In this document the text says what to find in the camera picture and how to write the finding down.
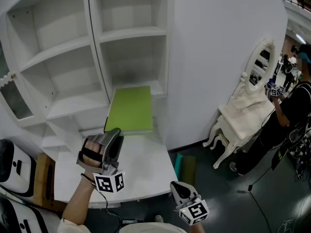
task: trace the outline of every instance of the green folder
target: green folder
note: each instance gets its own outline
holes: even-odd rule
[[[153,129],[149,86],[115,91],[105,132],[121,129],[121,135],[151,133]]]

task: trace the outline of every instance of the white bookshelf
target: white bookshelf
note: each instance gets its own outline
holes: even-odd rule
[[[55,161],[76,157],[83,137],[104,127],[115,89],[150,86],[154,99],[167,94],[171,4],[15,1],[0,16],[8,65],[0,102]]]

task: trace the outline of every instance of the ceiling light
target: ceiling light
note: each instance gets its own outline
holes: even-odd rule
[[[300,35],[296,34],[296,36],[303,44],[306,44],[305,40]]]

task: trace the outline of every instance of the mirror frame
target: mirror frame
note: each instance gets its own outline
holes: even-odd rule
[[[253,85],[249,81],[249,77],[251,76],[252,70],[254,68],[255,61],[257,60],[260,53],[266,49],[266,47],[270,48],[270,59],[269,64],[267,66],[267,70],[265,71],[264,76],[261,78],[261,80],[256,84]],[[251,57],[248,60],[247,66],[246,66],[246,74],[248,77],[248,80],[245,82],[245,90],[248,94],[254,94],[259,92],[269,81],[269,78],[271,74],[274,71],[274,68],[276,67],[276,47],[273,40],[269,39],[263,39],[255,48],[253,51]]]

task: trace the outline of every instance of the shoe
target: shoe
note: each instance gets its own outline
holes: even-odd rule
[[[237,164],[235,163],[235,162],[230,162],[230,164],[229,164],[229,167],[230,167],[230,169],[231,169],[231,171],[232,172],[236,172],[236,173],[238,173],[238,170],[237,170]]]
[[[164,223],[164,219],[161,215],[155,216],[155,223]]]

